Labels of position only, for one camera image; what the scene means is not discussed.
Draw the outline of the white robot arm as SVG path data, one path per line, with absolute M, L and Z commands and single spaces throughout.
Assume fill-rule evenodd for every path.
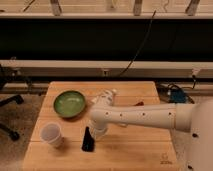
M 189 132 L 187 170 L 213 171 L 213 100 L 128 107 L 96 103 L 90 112 L 91 136 L 103 136 L 109 123 Z

